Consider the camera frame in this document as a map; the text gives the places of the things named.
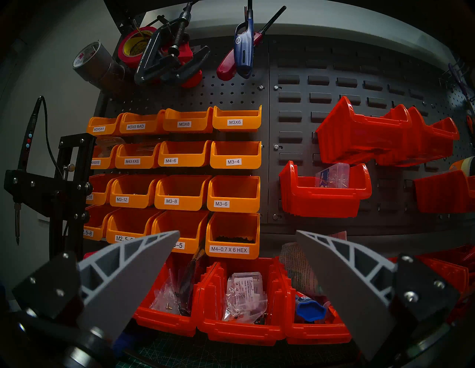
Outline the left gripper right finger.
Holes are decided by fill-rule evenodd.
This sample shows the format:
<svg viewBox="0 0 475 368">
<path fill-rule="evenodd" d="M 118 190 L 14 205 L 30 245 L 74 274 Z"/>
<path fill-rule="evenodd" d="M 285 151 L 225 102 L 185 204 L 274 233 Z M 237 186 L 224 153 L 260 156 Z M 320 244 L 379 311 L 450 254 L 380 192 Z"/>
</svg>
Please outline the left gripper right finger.
<svg viewBox="0 0 475 368">
<path fill-rule="evenodd" d="M 367 361 L 434 361 L 460 292 L 414 255 L 395 262 L 350 241 L 297 230 L 319 286 Z"/>
</svg>

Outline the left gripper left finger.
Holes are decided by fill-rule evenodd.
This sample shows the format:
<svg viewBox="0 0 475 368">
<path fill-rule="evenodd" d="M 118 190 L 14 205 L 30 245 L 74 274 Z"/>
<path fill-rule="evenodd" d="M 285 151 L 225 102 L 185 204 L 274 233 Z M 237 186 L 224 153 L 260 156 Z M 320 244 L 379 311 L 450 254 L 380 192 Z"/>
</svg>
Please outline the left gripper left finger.
<svg viewBox="0 0 475 368">
<path fill-rule="evenodd" d="M 62 252 L 12 290 L 26 317 L 74 329 L 93 327 L 114 342 L 151 290 L 179 240 L 177 230 L 110 244 L 77 262 Z"/>
</svg>

